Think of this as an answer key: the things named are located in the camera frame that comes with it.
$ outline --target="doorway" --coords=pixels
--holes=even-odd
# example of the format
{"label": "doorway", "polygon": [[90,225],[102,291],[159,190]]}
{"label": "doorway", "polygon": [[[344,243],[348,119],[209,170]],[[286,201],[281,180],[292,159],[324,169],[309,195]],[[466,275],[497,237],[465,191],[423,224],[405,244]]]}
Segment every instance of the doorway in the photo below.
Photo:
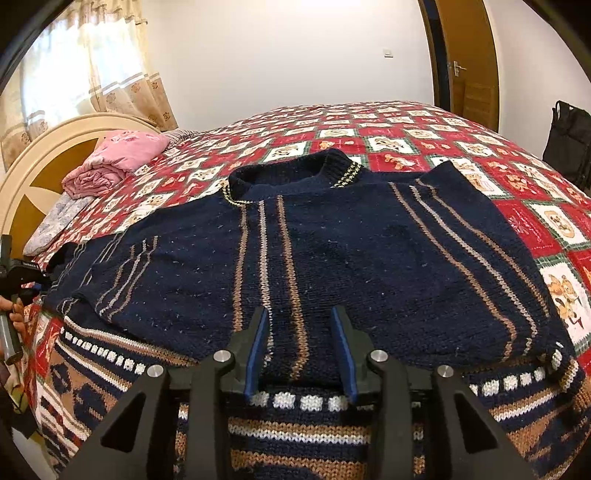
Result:
{"label": "doorway", "polygon": [[499,70],[482,0],[418,0],[431,50],[436,105],[499,128]]}

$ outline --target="sweater collar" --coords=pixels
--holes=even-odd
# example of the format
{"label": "sweater collar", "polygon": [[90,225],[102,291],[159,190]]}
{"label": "sweater collar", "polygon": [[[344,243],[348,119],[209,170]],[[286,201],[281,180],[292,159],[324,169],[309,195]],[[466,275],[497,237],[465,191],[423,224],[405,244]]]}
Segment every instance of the sweater collar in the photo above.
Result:
{"label": "sweater collar", "polygon": [[297,193],[309,190],[312,185],[316,188],[344,187],[355,181],[361,168],[341,150],[329,148],[290,161],[238,168],[228,177],[229,193],[235,201],[245,196],[257,201],[287,189]]}

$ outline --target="door handle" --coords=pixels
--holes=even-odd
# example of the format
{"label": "door handle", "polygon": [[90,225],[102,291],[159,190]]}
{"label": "door handle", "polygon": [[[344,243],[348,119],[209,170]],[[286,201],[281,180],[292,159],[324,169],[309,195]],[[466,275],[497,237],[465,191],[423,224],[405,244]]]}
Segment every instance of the door handle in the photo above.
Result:
{"label": "door handle", "polygon": [[464,67],[462,67],[456,60],[453,61],[453,74],[456,77],[460,76],[460,70],[467,70]]}

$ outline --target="gray handle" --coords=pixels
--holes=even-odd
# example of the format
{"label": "gray handle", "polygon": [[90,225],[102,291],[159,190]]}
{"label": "gray handle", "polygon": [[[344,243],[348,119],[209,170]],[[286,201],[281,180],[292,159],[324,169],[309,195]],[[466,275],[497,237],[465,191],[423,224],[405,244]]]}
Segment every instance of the gray handle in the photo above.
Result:
{"label": "gray handle", "polygon": [[21,339],[8,313],[0,311],[0,343],[4,351],[4,363],[12,365],[22,358]]}

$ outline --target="wooden door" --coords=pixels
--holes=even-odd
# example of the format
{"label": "wooden door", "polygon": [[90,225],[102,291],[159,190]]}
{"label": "wooden door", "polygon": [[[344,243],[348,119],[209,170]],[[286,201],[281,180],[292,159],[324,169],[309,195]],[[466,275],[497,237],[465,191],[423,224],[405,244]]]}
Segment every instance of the wooden door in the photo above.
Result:
{"label": "wooden door", "polygon": [[447,49],[452,112],[499,129],[499,69],[482,0],[435,0]]}

